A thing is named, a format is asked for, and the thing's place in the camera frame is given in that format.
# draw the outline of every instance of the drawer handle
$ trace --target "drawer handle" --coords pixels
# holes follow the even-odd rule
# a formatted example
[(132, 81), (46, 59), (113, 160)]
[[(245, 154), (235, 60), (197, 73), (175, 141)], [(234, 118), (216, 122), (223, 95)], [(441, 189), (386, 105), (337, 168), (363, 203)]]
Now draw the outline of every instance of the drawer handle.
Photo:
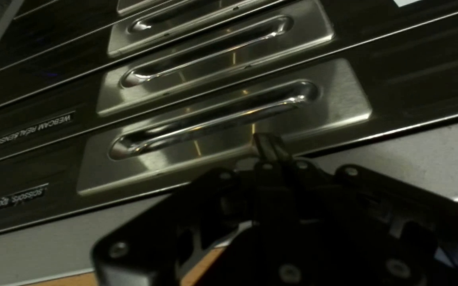
[(154, 78), (165, 76), (175, 70), (184, 68), (192, 64), (237, 51), (243, 46), (253, 44), (256, 41), (264, 41), (283, 35), (293, 21), (288, 16), (275, 16), (272, 19), (258, 22), (254, 25), (231, 32), (229, 35), (215, 38), (200, 46), (191, 48), (188, 51), (178, 52), (167, 60), (159, 60), (154, 64), (135, 67), (122, 75), (119, 86), (134, 87), (143, 83), (149, 83)]
[[(161, 22), (167, 22), (170, 17), (175, 17), (178, 13), (181, 13), (181, 10), (189, 10), (189, 6), (194, 6), (199, 0), (173, 0), (170, 3), (175, 5), (175, 8), (172, 11), (167, 11), (161, 16), (154, 16), (151, 19), (148, 17), (140, 17), (140, 19), (135, 19), (129, 27), (127, 27), (127, 32), (129, 33), (142, 33), (142, 32), (146, 32), (146, 30), (151, 30), (154, 25), (159, 25)], [(156, 6), (161, 5), (167, 8), (167, 2), (164, 3), (164, 0), (157, 0), (157, 2), (153, 2)]]
[(156, 124), (116, 138), (110, 148), (111, 159), (126, 159), (194, 140), (202, 135), (277, 116), (315, 102), (320, 89), (310, 81), (293, 81), (245, 99), (215, 105), (169, 122)]

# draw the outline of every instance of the screw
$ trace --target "screw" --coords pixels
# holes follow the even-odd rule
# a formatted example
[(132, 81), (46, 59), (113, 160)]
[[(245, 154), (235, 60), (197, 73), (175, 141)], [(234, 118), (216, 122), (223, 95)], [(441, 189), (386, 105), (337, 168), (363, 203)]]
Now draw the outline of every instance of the screw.
[(297, 284), (302, 281), (302, 272), (293, 264), (283, 264), (278, 269), (280, 280), (286, 284)]
[(394, 278), (409, 280), (412, 276), (410, 267), (399, 259), (388, 259), (386, 270)]
[(345, 168), (345, 173), (350, 176), (358, 176), (359, 172), (355, 167), (348, 167), (348, 168)]
[(115, 243), (108, 251), (111, 259), (119, 259), (126, 254), (129, 254), (129, 245), (126, 242)]
[(297, 162), (296, 164), (301, 170), (307, 170), (309, 168), (309, 164), (305, 164), (305, 162)]
[(219, 175), (219, 178), (226, 181), (226, 180), (231, 180), (232, 175), (229, 172), (224, 172), (224, 173)]

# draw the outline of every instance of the metal surface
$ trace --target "metal surface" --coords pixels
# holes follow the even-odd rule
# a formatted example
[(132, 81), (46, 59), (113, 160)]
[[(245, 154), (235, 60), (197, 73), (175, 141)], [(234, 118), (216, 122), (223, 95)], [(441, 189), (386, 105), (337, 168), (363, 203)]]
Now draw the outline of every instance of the metal surface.
[[(110, 151), (115, 140), (118, 140), (121, 135), (132, 133), (132, 130), (124, 130), (126, 133), (122, 133), (126, 126), (142, 122), (135, 126), (138, 127), (135, 130), (142, 130), (151, 127), (153, 124), (167, 122), (170, 119), (177, 119), (177, 116), (194, 113), (194, 110), (181, 108), (196, 106), (199, 110), (205, 110), (215, 103), (227, 103), (235, 97), (243, 99), (245, 92), (258, 94), (280, 86), (281, 83), (275, 79), (280, 79), (281, 76), (286, 78), (283, 83), (305, 79), (304, 76), (288, 76), (296, 75), (301, 70), (316, 68), (316, 65), (326, 67), (324, 64), (334, 59), (345, 59), (351, 65), (355, 75), (350, 73), (351, 76), (348, 76), (348, 84), (340, 79), (344, 76), (332, 76), (336, 75), (334, 70), (337, 68), (334, 67), (337, 65), (332, 65), (331, 62), (332, 68), (328, 68), (329, 72), (323, 73), (328, 76), (326, 83), (334, 83), (326, 84), (323, 78), (320, 83), (313, 81), (313, 84), (316, 84), (316, 87), (321, 91), (321, 99), (316, 103), (309, 103), (305, 105), (307, 108), (293, 108), (272, 118), (262, 118), (256, 122), (256, 127), (262, 130), (277, 129), (280, 133), (294, 133), (302, 130), (302, 127), (305, 127), (304, 130), (310, 130), (312, 127), (312, 137), (309, 133), (301, 133), (297, 135), (297, 140), (289, 140), (296, 153), (312, 154), (320, 151), (332, 151), (337, 146), (348, 146), (351, 143), (363, 143), (366, 140), (375, 140), (380, 137), (386, 138), (393, 133), (404, 133), (407, 130), (433, 126), (434, 122), (441, 121), (452, 122), (452, 119), (458, 118), (458, 49), (447, 44), (455, 41), (458, 43), (458, 14), (445, 14), (444, 19), (436, 19), (428, 24), (421, 22), (417, 27), (407, 27), (402, 21), (410, 24), (428, 17), (410, 17), (409, 11), (401, 11), (394, 14), (396, 17), (391, 17), (394, 21), (386, 22), (386, 17), (386, 25), (380, 25), (380, 22), (372, 22), (375, 21), (374, 17), (372, 21), (369, 17), (367, 22), (363, 21), (366, 17), (363, 17), (364, 13), (361, 11), (366, 10), (358, 10), (359, 13), (356, 11), (356, 16), (355, 13), (344, 10), (340, 10), (337, 14), (334, 6), (331, 6), (337, 2), (339, 0), (329, 2), (329, 5), (326, 3), (326, 8), (331, 11), (332, 24), (337, 29), (337, 40), (332, 44), (315, 49), (313, 54), (299, 54), (299, 57), (294, 60), (278, 60), (277, 64), (261, 70), (259, 65), (254, 65), (256, 70), (251, 68), (253, 73), (235, 73), (224, 81), (213, 81), (210, 87), (194, 89), (191, 86), (192, 89), (186, 89), (184, 92), (172, 94), (170, 97), (157, 97), (156, 100), (148, 100), (143, 105), (135, 105), (135, 110), (129, 108), (111, 116), (97, 116), (95, 97), (100, 86), (105, 87), (100, 84), (103, 81), (102, 72), (84, 76), (80, 81), (60, 84), (56, 89), (43, 92), (33, 100), (16, 103), (8, 110), (0, 110), (0, 141), (3, 143), (0, 145), (0, 197), (49, 183), (48, 195), (43, 199), (2, 210), (0, 230), (87, 211), (102, 205), (111, 205), (115, 202), (165, 192), (173, 189), (173, 186), (164, 187), (167, 180), (172, 184), (183, 184), (199, 175), (199, 172), (204, 168), (212, 167), (210, 164), (232, 167), (234, 160), (239, 157), (254, 154), (254, 146), (250, 143), (253, 124), (246, 124), (245, 121), (237, 121), (237, 126), (231, 127), (226, 133), (218, 130), (221, 126), (218, 126), (216, 121), (208, 121), (213, 133), (181, 133), (188, 135), (186, 138), (189, 141), (181, 141), (181, 137), (175, 137), (173, 130), (165, 132), (162, 135), (165, 135), (167, 140), (172, 138), (173, 145), (142, 156), (115, 160), (110, 159)], [(369, 5), (377, 5), (382, 8), (382, 2), (369, 2)], [(258, 17), (246, 17), (239, 24), (242, 27), (261, 24), (254, 19)], [(332, 49), (334, 46), (340, 48), (340, 44), (347, 44), (350, 40), (363, 38), (363, 33), (374, 25), (378, 30), (378, 40), (337, 51)], [(393, 30), (398, 27), (406, 29), (394, 32), (393, 35), (382, 35), (383, 30)], [(107, 56), (107, 46), (102, 46), (100, 52)], [(356, 83), (356, 79), (351, 79), (355, 76), (359, 78), (363, 89), (359, 84), (356, 89), (351, 87), (353, 81)], [(0, 84), (0, 87), (11, 91), (11, 86), (19, 83), (19, 79), (22, 78), (10, 76), (8, 84)], [(367, 111), (364, 111), (363, 114), (369, 118), (369, 121), (359, 121), (361, 124), (350, 124), (344, 127), (345, 119), (351, 121), (347, 116), (355, 114), (353, 119), (358, 119), (358, 113), (347, 110), (353, 108), (353, 105), (344, 99), (344, 94), (355, 95), (353, 91), (361, 91), (361, 97), (366, 97), (364, 102), (371, 102), (374, 113), (369, 118), (366, 114)], [(323, 105), (323, 100), (329, 102), (331, 99), (339, 99), (339, 102), (331, 102), (326, 110), (321, 110), (320, 106)], [(6, 141), (5, 135), (11, 137), (14, 132), (27, 130), (25, 127), (33, 127), (37, 124), (40, 127), (41, 124), (48, 122), (48, 119), (54, 119), (56, 114), (65, 114), (72, 110), (75, 110), (75, 114), (78, 116), (75, 124), (59, 126), (57, 129), (48, 129), (48, 132), (43, 133), (30, 133), (29, 137), (21, 137), (21, 140)], [(302, 110), (316, 110), (316, 113), (304, 116), (301, 113)], [(286, 126), (285, 122), (296, 122), (291, 119), (294, 114), (302, 114), (304, 118), (312, 119), (312, 122), (304, 122), (305, 126), (294, 127)], [(207, 121), (186, 122), (196, 126), (199, 122), (205, 124)], [(105, 138), (103, 132), (108, 130), (115, 130), (115, 133)], [(95, 140), (99, 137), (103, 137), (107, 141), (100, 145), (91, 143), (86, 149), (86, 140)], [(235, 149), (232, 149), (232, 153), (219, 153), (226, 146)], [(91, 172), (83, 173), (83, 184), (87, 186), (87, 189), (91, 186), (99, 186), (100, 189), (107, 191), (78, 192), (81, 191), (76, 186), (80, 175), (78, 168), (81, 167), (83, 160), (91, 160), (87, 156), (94, 156), (92, 160), (102, 164), (94, 164)], [(153, 176), (151, 172), (146, 172), (148, 165), (156, 170), (154, 175), (157, 180), (153, 180), (153, 183), (148, 180)], [(108, 180), (105, 176), (108, 176), (108, 180), (116, 178), (121, 181), (107, 184)]]
[(99, 95), (99, 113), (107, 116), (224, 81), (254, 65), (262, 68), (277, 59), (320, 48), (332, 38), (334, 32), (318, 2), (291, 2), (253, 16), (250, 22), (237, 22), (108, 72)]
[[(296, 102), (299, 106), (283, 105), (294, 108), (253, 118), (262, 105), (269, 105), (267, 100), (288, 102), (297, 95), (305, 95)], [(237, 119), (231, 122), (234, 127), (213, 124), (213, 111)], [(200, 165), (205, 168), (253, 156), (254, 132), (281, 133), (294, 153), (307, 153), (316, 135), (340, 132), (366, 122), (369, 116), (371, 106), (345, 60), (270, 76), (259, 84), (250, 83), (231, 94), (207, 97), (200, 103), (92, 137), (84, 149), (78, 191), (95, 194), (137, 181), (148, 181), (146, 189), (184, 183)], [(142, 140), (159, 148), (140, 148), (145, 146)]]
[[(177, 0), (162, 0), (154, 5), (135, 6), (130, 13), (156, 13), (175, 5)], [(126, 17), (116, 13), (116, 0), (27, 0), (13, 17), (0, 40), (0, 72), (22, 62), (54, 52), (80, 38), (108, 29)]]
[(115, 24), (107, 52), (110, 57), (119, 57), (281, 2), (285, 0), (177, 0), (162, 5), (156, 13)]
[(138, 10), (162, 6), (164, 3), (170, 5), (173, 2), (184, 2), (184, 0), (118, 0), (118, 13), (121, 16), (126, 16)]
[(92, 272), (89, 249), (94, 243), (164, 197), (0, 235), (0, 286), (35, 284)]
[[(95, 2), (95, 5), (108, 5), (108, 3), (110, 2)], [(283, 60), (281, 65), (291, 65), (297, 60), (313, 60), (313, 57), (326, 57), (336, 52), (344, 52), (348, 49), (369, 44), (372, 41), (401, 35), (420, 27), (433, 25), (436, 22), (442, 22), (452, 17), (458, 17), (458, 2), (452, 0), (429, 2), (429, 5), (418, 8), (418, 11), (417, 8), (412, 10), (409, 6), (407, 10), (399, 10), (396, 5), (382, 0), (369, 0), (366, 5), (359, 6), (348, 6), (345, 0), (331, 0), (324, 2), (323, 6), (326, 10), (329, 21), (334, 25), (334, 30), (337, 32), (337, 40), (332, 44), (312, 49), (310, 52), (305, 54), (297, 54), (296, 59), (289, 59), (289, 62)], [(245, 21), (248, 25), (253, 24), (251, 16), (245, 17)], [(45, 91), (51, 91), (52, 87), (72, 83), (73, 79), (80, 79), (86, 75), (92, 75), (94, 72), (115, 67), (118, 62), (122, 64), (124, 60), (129, 60), (137, 54), (149, 52), (146, 49), (140, 49), (138, 52), (130, 56), (110, 59), (107, 56), (107, 44), (110, 38), (108, 33), (110, 29), (97, 30), (89, 37), (81, 37), (76, 38), (75, 41), (70, 41), (68, 44), (56, 48), (54, 52), (43, 52), (30, 60), (24, 60), (11, 68), (2, 70), (0, 78), (5, 78), (5, 84), (0, 84), (0, 108), (24, 100), (27, 97), (35, 95), (43, 97)], [(29, 44), (32, 41), (19, 38), (16, 44), (10, 46), (19, 46), (19, 43)]]
[(458, 124), (315, 159), (329, 173), (347, 162), (458, 200)]

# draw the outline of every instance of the recessed handle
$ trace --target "recessed handle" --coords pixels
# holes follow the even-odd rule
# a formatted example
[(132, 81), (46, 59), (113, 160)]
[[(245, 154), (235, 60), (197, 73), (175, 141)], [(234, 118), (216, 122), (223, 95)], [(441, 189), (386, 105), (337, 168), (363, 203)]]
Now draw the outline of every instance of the recessed handle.
[(111, 145), (110, 157), (116, 160), (134, 157), (216, 130), (272, 118), (315, 102), (318, 95), (320, 89), (310, 81), (293, 81), (275, 86), (251, 94), (246, 99), (221, 103), (170, 122), (122, 135)]
[(153, 27), (159, 27), (162, 24), (165, 24), (169, 19), (178, 16), (178, 13), (181, 13), (181, 10), (189, 10), (194, 5), (202, 5), (199, 3), (200, 0), (149, 0), (148, 6), (159, 6), (159, 8), (167, 8), (173, 5), (172, 10), (167, 10), (165, 13), (159, 14), (159, 16), (143, 16), (135, 19), (129, 27), (127, 27), (127, 33), (142, 33), (146, 30), (151, 30)]
[(122, 75), (119, 86), (134, 87), (143, 83), (149, 83), (154, 78), (165, 76), (188, 65), (240, 49), (256, 41), (275, 38), (285, 33), (291, 27), (291, 24), (293, 19), (283, 14), (261, 21), (254, 25), (231, 32), (229, 35), (210, 40), (204, 44), (178, 52), (167, 60), (135, 67), (126, 75)]

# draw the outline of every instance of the black mount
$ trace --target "black mount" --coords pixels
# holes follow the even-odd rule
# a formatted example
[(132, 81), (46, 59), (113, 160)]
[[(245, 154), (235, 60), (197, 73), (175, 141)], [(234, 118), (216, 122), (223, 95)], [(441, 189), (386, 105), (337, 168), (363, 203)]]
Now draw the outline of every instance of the black mount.
[(458, 286), (458, 203), (358, 165), (331, 176), (272, 135), (256, 146), (253, 170), (212, 170), (99, 242), (100, 284), (180, 284), (239, 234), (199, 286)]

